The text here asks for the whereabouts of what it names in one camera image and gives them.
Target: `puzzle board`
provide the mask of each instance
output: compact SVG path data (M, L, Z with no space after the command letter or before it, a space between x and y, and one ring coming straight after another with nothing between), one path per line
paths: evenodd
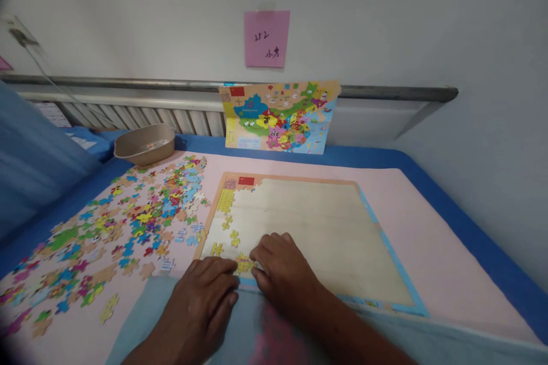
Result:
M249 252L264 234L289 232L319 280L342 299L426 315L369 208L353 181L227 172L195 257L235 259L242 284L256 286Z

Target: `electrical outlet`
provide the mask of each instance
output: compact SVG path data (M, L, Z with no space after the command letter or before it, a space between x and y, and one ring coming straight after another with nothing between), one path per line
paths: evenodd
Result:
M27 30L27 28L23 25L23 23L21 23L21 20L19 20L17 16L4 14L1 20L2 26L4 26L7 30L21 30L28 40L32 42L37 42L34 36L30 34L30 31Z

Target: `right hand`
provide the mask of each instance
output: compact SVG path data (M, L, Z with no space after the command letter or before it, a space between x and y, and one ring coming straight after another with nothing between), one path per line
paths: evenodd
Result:
M251 270L261 292L297 326L307 328L310 317L319 314L313 312L322 306L318 302L333 297L288 233L264 235L249 258L263 267Z

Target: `beige plastic bowl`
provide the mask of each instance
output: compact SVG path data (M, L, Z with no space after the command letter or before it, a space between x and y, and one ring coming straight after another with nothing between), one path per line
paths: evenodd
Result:
M175 151L175 133L167 124L154 124L119 136L114 156L135 165L148 165L166 159Z

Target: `chinese flag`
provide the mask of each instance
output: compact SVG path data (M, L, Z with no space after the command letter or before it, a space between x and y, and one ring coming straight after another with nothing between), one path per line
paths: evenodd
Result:
M230 95L232 97L245 97L245 92L243 87L231 87Z
M255 183L255 179L253 177L240 177L238 180L238 184L240 185L253 185Z

